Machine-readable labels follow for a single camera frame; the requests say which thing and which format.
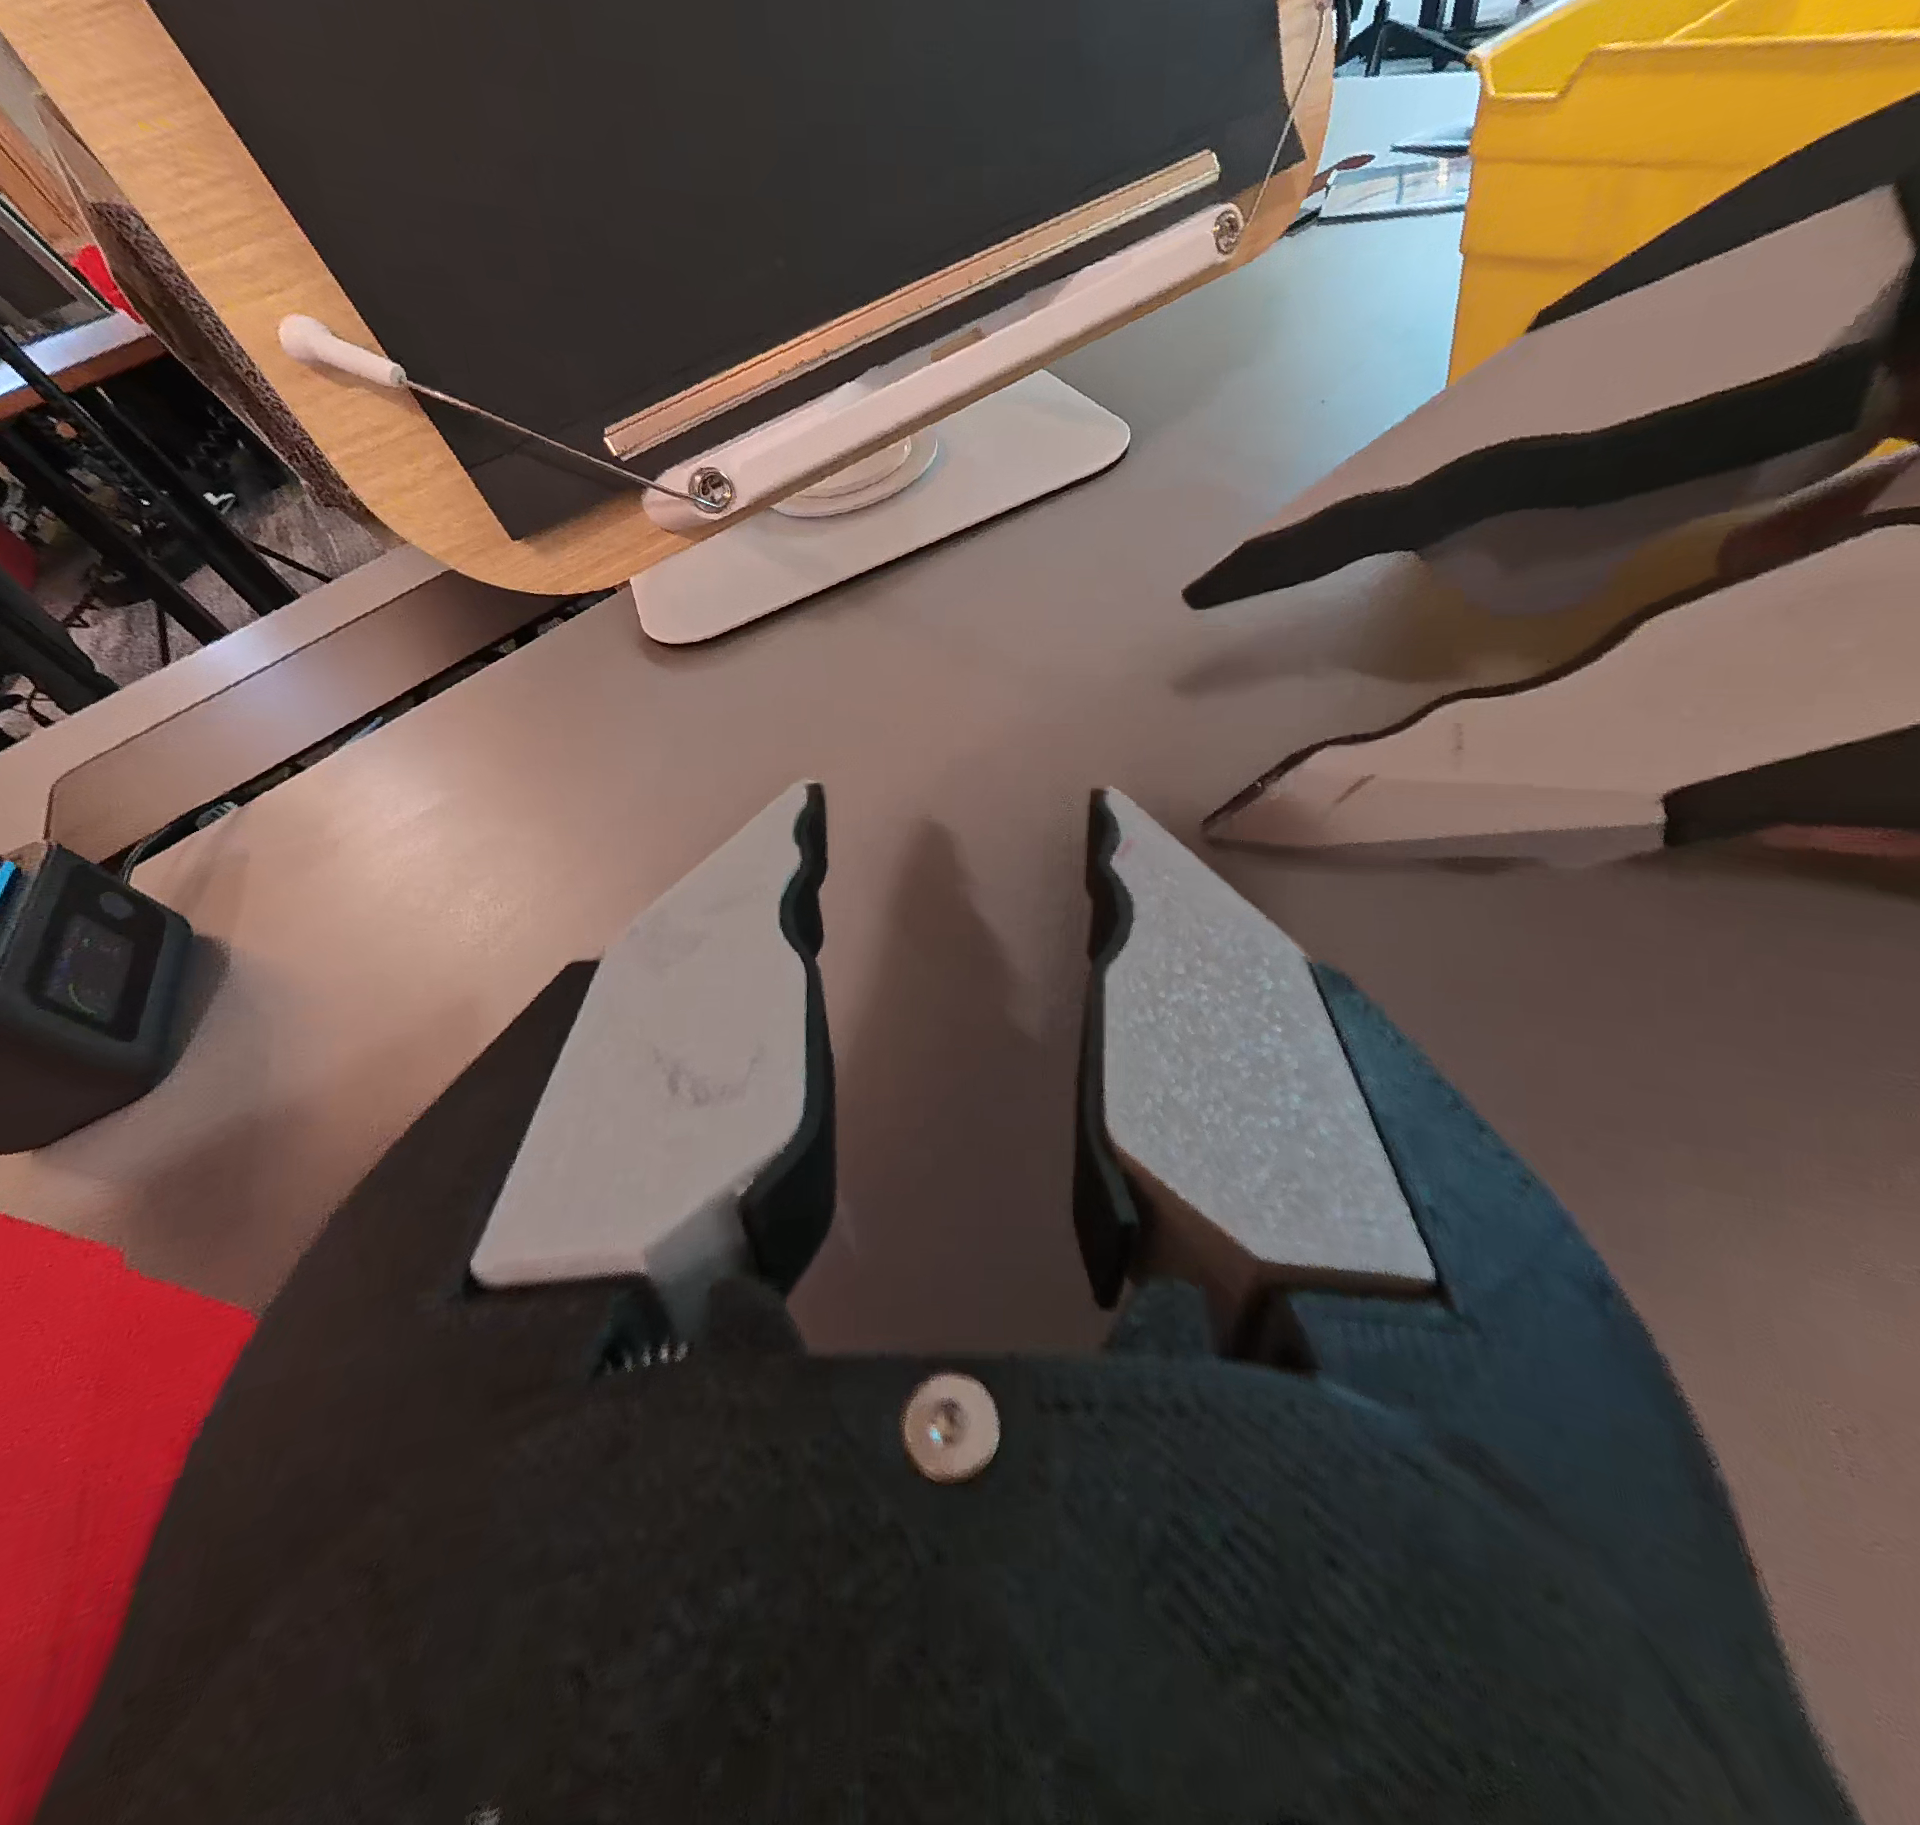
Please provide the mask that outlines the yellow plastic bin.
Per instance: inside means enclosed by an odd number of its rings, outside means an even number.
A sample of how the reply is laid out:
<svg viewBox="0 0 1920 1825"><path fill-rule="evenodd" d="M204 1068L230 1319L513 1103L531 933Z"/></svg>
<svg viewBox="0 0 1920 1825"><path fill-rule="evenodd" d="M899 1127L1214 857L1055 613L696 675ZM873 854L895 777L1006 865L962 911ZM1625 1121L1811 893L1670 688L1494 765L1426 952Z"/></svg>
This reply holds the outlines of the yellow plastic bin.
<svg viewBox="0 0 1920 1825"><path fill-rule="evenodd" d="M1739 184L1917 90L1917 0L1563 0L1477 53L1450 379Z"/></svg>

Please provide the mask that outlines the wooden book stand black panel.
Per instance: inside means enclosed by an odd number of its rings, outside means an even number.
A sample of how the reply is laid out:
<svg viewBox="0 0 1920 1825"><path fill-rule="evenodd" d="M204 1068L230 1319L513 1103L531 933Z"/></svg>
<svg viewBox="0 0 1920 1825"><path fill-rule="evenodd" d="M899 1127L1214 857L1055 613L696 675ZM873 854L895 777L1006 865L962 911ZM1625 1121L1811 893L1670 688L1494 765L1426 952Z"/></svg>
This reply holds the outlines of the wooden book stand black panel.
<svg viewBox="0 0 1920 1825"><path fill-rule="evenodd" d="M693 647L1115 467L1055 362L1292 224L1332 0L5 0L401 541Z"/></svg>

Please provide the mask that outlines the tan cardboard sheet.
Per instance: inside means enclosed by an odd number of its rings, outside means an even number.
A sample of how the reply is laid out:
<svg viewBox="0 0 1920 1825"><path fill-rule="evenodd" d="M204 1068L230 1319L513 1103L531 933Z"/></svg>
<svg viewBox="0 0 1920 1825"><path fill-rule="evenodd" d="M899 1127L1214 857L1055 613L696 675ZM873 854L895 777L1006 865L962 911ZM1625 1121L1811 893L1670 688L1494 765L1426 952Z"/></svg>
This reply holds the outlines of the tan cardboard sheet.
<svg viewBox="0 0 1920 1825"><path fill-rule="evenodd" d="M305 493L384 534L386 527L314 443L226 320L127 201L99 156L74 132L60 108L41 87L34 90L34 105L52 159L60 165L90 239L104 252L105 271L127 298L130 315L275 452Z"/></svg>

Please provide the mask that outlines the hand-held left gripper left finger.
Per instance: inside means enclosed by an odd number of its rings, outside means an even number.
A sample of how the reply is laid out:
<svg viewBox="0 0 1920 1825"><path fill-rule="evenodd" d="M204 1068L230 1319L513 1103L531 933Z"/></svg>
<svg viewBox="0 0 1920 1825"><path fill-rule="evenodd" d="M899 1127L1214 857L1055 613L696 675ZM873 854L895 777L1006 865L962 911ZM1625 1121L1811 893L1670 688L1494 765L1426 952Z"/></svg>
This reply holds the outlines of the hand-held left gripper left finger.
<svg viewBox="0 0 1920 1825"><path fill-rule="evenodd" d="M795 782L610 942L470 1257L492 1289L790 1293L835 1210L825 789Z"/></svg>

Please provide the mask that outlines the black charging case with screen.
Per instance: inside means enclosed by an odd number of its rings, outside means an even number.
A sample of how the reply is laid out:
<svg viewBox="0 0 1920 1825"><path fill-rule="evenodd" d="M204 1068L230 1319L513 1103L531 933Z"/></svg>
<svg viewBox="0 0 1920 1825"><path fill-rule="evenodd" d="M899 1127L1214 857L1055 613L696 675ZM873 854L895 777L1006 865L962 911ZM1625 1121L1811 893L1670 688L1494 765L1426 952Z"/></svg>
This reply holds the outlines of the black charging case with screen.
<svg viewBox="0 0 1920 1825"><path fill-rule="evenodd" d="M36 842L2 862L2 1153L54 1146L174 1068L196 933L107 868Z"/></svg>

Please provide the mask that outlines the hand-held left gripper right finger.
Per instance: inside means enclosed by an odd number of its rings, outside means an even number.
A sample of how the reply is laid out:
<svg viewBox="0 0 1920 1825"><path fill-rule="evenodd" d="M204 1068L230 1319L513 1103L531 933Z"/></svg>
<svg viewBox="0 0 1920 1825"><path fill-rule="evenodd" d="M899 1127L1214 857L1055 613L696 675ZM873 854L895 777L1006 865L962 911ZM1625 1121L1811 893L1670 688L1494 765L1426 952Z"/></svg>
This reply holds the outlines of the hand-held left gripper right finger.
<svg viewBox="0 0 1920 1825"><path fill-rule="evenodd" d="M1097 1309L1148 1280L1210 1316L1439 1300L1308 952L1116 789L1091 792L1084 871L1072 1218Z"/></svg>

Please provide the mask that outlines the red plastic bin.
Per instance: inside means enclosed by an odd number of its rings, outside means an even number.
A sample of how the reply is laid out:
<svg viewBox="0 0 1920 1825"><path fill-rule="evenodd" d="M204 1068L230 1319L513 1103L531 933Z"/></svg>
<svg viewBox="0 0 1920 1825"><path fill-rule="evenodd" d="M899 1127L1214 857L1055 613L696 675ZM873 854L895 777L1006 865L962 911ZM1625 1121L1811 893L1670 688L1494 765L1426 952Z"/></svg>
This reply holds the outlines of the red plastic bin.
<svg viewBox="0 0 1920 1825"><path fill-rule="evenodd" d="M2 1218L2 1819L90 1707L192 1442L255 1319L110 1244Z"/></svg>

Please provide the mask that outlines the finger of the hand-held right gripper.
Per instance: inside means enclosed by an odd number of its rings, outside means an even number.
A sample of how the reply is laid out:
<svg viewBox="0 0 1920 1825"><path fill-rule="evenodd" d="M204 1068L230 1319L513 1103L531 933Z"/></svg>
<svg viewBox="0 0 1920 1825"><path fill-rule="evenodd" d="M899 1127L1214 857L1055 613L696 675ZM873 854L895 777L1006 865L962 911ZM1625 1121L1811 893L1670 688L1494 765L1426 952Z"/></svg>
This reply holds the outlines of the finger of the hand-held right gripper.
<svg viewBox="0 0 1920 1825"><path fill-rule="evenodd" d="M1524 335L1184 599L1407 557L1492 613L1555 613L1646 541L1864 459L1914 362L1916 189L1876 186Z"/></svg>
<svg viewBox="0 0 1920 1825"><path fill-rule="evenodd" d="M1866 517L1539 684L1291 757L1210 836L1553 864L1789 829L1916 836L1916 575L1916 519Z"/></svg>

